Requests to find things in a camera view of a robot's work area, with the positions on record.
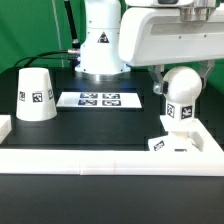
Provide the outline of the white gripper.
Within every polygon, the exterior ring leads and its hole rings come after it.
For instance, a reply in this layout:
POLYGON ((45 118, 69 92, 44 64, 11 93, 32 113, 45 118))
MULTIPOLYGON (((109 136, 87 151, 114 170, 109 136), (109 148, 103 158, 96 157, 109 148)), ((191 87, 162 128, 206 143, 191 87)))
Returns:
POLYGON ((179 9, 129 8, 122 17, 118 52, 130 66, 149 66, 157 95, 166 94, 168 87, 161 64, 201 61, 199 76, 205 88, 214 59, 224 58, 224 5, 207 21, 182 21, 179 9))

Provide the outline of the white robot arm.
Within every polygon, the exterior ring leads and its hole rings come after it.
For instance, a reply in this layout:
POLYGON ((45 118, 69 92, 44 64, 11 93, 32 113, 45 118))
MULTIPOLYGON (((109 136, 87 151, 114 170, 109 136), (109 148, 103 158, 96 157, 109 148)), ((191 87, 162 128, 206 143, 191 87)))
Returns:
POLYGON ((84 0, 86 39, 76 71, 108 80, 132 67, 150 67, 163 94, 168 64, 198 62, 203 81, 224 59, 222 0, 84 0))

